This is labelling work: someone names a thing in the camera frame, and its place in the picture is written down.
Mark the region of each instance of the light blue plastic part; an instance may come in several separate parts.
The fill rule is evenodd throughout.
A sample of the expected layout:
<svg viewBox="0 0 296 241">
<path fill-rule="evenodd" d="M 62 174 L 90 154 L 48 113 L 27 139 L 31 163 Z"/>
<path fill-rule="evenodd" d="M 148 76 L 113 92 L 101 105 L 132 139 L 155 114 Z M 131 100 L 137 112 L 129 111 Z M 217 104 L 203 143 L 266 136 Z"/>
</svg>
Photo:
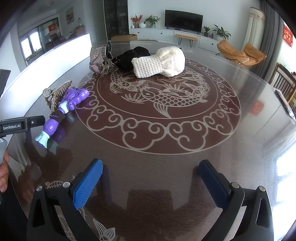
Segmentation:
<svg viewBox="0 0 296 241">
<path fill-rule="evenodd" d="M 47 141 L 49 139 L 49 135 L 45 131 L 41 131 L 41 134 L 35 138 L 44 148 L 47 148 Z"/>
<path fill-rule="evenodd" d="M 68 106 L 67 106 L 67 101 L 64 101 L 63 103 L 61 103 L 59 105 L 60 108 L 63 109 L 63 111 L 65 112 L 65 114 L 67 114 L 69 112 Z"/>
<path fill-rule="evenodd" d="M 97 160 L 73 192 L 73 204 L 76 210 L 85 206 L 102 173 L 103 163 L 101 160 Z"/>
</svg>

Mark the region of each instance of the potted plant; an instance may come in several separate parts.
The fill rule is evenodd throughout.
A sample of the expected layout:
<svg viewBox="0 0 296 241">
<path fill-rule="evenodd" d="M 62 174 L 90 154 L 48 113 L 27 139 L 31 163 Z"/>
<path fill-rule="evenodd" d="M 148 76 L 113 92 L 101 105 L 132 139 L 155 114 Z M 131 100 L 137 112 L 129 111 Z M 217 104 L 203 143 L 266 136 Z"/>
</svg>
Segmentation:
<svg viewBox="0 0 296 241">
<path fill-rule="evenodd" d="M 208 36 L 209 36 L 208 31 L 210 31 L 210 28 L 207 27 L 207 26 L 204 26 L 204 29 L 205 29 L 204 36 L 205 36 L 205 37 L 208 37 Z"/>
<path fill-rule="evenodd" d="M 160 20 L 160 18 L 158 16 L 152 16 L 150 15 L 148 18 L 145 19 L 145 22 L 150 23 L 150 27 L 151 28 L 156 28 L 156 23 Z"/>
<path fill-rule="evenodd" d="M 131 17 L 131 20 L 135 23 L 135 28 L 139 28 L 139 22 L 141 21 L 143 15 L 140 15 L 139 17 L 135 15 L 134 17 Z"/>
<path fill-rule="evenodd" d="M 213 29 L 214 32 L 216 32 L 217 37 L 216 39 L 218 41 L 221 41 L 223 39 L 228 39 L 231 34 L 228 31 L 224 31 L 224 29 L 221 27 L 219 28 L 216 24 L 214 24 L 216 27 Z"/>
</svg>

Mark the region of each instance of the white knitted hat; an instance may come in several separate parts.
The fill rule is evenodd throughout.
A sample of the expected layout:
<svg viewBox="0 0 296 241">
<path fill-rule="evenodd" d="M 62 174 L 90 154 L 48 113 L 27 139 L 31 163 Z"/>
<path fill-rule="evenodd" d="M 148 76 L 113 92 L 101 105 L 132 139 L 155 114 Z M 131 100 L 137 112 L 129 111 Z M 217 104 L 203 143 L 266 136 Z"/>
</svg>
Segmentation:
<svg viewBox="0 0 296 241">
<path fill-rule="evenodd" d="M 133 58 L 133 71 L 138 78 L 147 78 L 155 74 L 173 77 L 185 67 L 185 56 L 178 47 L 166 47 L 156 51 L 155 55 Z"/>
</svg>

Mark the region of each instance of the human hand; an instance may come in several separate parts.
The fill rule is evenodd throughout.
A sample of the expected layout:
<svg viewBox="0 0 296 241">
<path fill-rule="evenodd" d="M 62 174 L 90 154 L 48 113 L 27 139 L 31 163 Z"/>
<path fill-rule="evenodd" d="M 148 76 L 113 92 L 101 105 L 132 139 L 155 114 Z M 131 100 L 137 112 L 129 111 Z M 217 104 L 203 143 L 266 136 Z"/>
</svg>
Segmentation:
<svg viewBox="0 0 296 241">
<path fill-rule="evenodd" d="M 3 163 L 0 165 L 0 191 L 5 192 L 8 186 L 8 165 L 9 155 L 7 149 L 4 152 Z"/>
<path fill-rule="evenodd" d="M 18 177 L 21 195 L 26 202 L 31 202 L 35 192 L 34 183 L 30 178 L 32 166 L 26 166 L 25 171 L 22 171 Z"/>
</svg>

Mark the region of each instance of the blue gripper pad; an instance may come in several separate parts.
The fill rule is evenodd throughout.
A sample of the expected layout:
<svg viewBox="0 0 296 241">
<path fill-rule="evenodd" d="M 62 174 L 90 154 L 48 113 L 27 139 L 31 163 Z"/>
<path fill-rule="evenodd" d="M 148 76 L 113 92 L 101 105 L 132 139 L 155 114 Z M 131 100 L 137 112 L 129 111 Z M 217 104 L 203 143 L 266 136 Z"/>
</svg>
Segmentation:
<svg viewBox="0 0 296 241">
<path fill-rule="evenodd" d="M 84 207 L 102 173 L 102 161 L 93 159 L 84 172 L 79 173 L 73 180 L 70 194 L 76 210 Z"/>
<path fill-rule="evenodd" d="M 198 173 L 210 192 L 216 206 L 225 209 L 228 206 L 231 194 L 227 179 L 221 173 L 218 173 L 208 160 L 200 162 Z"/>
</svg>

